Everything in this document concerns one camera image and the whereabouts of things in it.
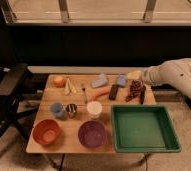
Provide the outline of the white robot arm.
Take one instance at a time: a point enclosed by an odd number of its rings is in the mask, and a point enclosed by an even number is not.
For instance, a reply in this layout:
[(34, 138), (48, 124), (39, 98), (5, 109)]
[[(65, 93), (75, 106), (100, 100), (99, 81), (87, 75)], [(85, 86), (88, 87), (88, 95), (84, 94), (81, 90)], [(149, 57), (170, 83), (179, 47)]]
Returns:
[(135, 70), (126, 74), (127, 79), (140, 79), (150, 86), (168, 84), (191, 99), (191, 58), (168, 60), (158, 66)]

